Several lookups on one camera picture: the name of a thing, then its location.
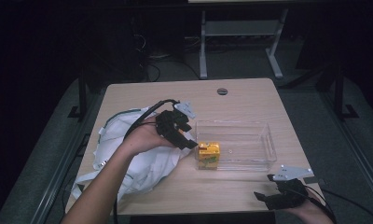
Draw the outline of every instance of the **forearm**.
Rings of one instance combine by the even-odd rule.
[[[62,222],[102,223],[107,220],[132,158],[128,146],[121,145]]]

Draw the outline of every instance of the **clear plastic box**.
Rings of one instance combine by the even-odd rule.
[[[196,122],[197,142],[218,142],[220,157],[216,170],[268,171],[277,161],[267,122]],[[198,147],[195,159],[198,160]]]

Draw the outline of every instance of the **background table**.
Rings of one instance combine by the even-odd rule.
[[[217,90],[225,88],[227,95]],[[266,211],[254,191],[278,193],[267,174],[281,164],[310,168],[283,103],[268,78],[117,84],[108,87],[78,175],[92,172],[97,132],[114,114],[154,105],[160,100],[191,102],[197,120],[266,121],[269,123],[277,161],[267,172],[202,171],[193,153],[182,159],[173,172],[147,194],[125,195],[118,205],[122,215],[188,214]],[[159,109],[171,109],[171,104]],[[311,185],[319,190],[317,184]],[[70,197],[66,210],[75,199]]]

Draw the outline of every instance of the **yellow box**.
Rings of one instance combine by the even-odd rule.
[[[198,159],[200,170],[216,170],[218,167],[220,148],[218,142],[199,142]]]

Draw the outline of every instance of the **white cloth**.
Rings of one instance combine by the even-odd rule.
[[[102,127],[99,131],[97,149],[94,152],[93,168],[96,171],[76,178],[72,188],[72,194],[76,199],[82,193],[78,185],[83,185],[85,181],[94,179],[100,173],[105,163],[122,143],[126,131],[147,109],[131,109],[120,112]],[[192,139],[190,133],[184,133],[184,136],[187,139]],[[135,156],[119,188],[117,200],[119,201],[125,193],[145,193],[152,190],[190,151],[191,149],[187,147],[182,150],[173,147],[156,147]]]

